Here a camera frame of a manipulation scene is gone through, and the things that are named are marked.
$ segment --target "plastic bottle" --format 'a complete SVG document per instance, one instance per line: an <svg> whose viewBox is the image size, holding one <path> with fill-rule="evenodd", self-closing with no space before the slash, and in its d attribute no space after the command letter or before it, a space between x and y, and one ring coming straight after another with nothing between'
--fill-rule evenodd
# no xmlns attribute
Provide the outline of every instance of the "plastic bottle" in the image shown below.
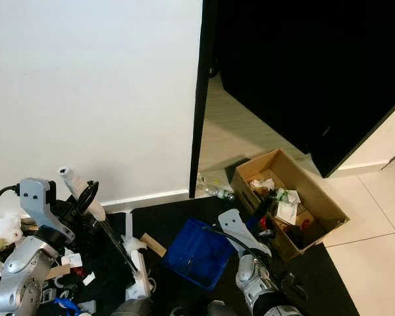
<svg viewBox="0 0 395 316"><path fill-rule="evenodd" d="M220 199L227 199L228 201L234 201L234 193L232 192L208 184L199 184L197 185L197 187L200 190L203 190L206 194L209 194L210 196L216 196L217 198Z"/></svg>

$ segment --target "cardboard piece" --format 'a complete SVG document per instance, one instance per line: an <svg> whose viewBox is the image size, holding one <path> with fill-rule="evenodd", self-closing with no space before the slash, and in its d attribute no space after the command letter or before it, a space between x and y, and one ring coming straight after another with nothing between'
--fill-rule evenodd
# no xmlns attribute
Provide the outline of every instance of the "cardboard piece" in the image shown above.
<svg viewBox="0 0 395 316"><path fill-rule="evenodd" d="M45 279L49 280L50 278L55 278L59 275L69 275L69 274L70 274L70 264L57 265L56 267L50 269Z"/></svg>
<svg viewBox="0 0 395 316"><path fill-rule="evenodd" d="M167 249L165 249L158 241L146 233L143 234L143 236L140 238L140 241L145 242L147 246L157 253L157 255L159 255L161 258L164 257L165 253L167 252Z"/></svg>
<svg viewBox="0 0 395 316"><path fill-rule="evenodd" d="M267 178L273 179L276 188L297 190L302 204L298 205L296 224L300 226L304 221L309 223L303 230L304 248L299 249L282 230L285 224L273 219L277 232L272 245L283 260L288 261L304 253L312 245L322 242L328 233L350 220L295 160L281 149L260 155L236 168L231 186L250 213L257 209L260 200L248 183L254 179Z"/></svg>

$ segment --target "white wall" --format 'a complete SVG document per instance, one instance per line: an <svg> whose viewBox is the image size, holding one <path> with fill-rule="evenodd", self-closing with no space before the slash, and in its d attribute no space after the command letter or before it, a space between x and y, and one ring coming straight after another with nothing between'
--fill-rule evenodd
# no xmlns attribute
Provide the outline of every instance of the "white wall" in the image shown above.
<svg viewBox="0 0 395 316"><path fill-rule="evenodd" d="M72 164L106 204L189 185L201 0L0 0L0 188ZM19 209L5 194L0 214Z"/></svg>
<svg viewBox="0 0 395 316"><path fill-rule="evenodd" d="M395 111L332 174L342 176L379 171L395 156Z"/></svg>

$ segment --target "tiled floor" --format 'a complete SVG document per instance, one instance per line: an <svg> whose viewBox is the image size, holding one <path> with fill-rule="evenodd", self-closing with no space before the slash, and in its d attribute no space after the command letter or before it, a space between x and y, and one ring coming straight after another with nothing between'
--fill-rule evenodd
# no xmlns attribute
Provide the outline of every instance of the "tiled floor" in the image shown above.
<svg viewBox="0 0 395 316"><path fill-rule="evenodd" d="M222 113L213 108L214 97L225 102L220 111L223 109L225 113L228 107L236 107L241 118L237 118L234 124L218 124L218 120L234 118L223 117ZM310 177L351 218L349 223L327 236L324 243L360 315L395 315L395 161L381 172L323 179L309 157L300 153L284 138L275 135L273 130L264 127L262 122L255 129L240 122L243 117L253 121L257 119L251 113L243 114L247 110L241 108L234 99L223 95L219 86L214 87L214 81L210 86L208 105L200 170L213 170L216 167L222 169L226 162L233 163L237 157L270 149L272 144L284 148L299 159L300 165ZM252 133L264 128L268 130L266 138L255 145ZM209 182L228 187L223 170L203 172L203 175Z"/></svg>

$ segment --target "white tube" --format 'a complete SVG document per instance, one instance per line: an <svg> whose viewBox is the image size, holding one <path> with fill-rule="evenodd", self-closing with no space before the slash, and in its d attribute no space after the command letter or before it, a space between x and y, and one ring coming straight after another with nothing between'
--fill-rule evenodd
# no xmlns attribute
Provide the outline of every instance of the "white tube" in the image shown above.
<svg viewBox="0 0 395 316"><path fill-rule="evenodd" d="M75 199L78 199L80 194L88 187L86 180L80 178L70 165L60 167L58 173L63 178L67 188ZM97 221L105 221L104 208L97 199L93 199L87 211L90 212Z"/></svg>

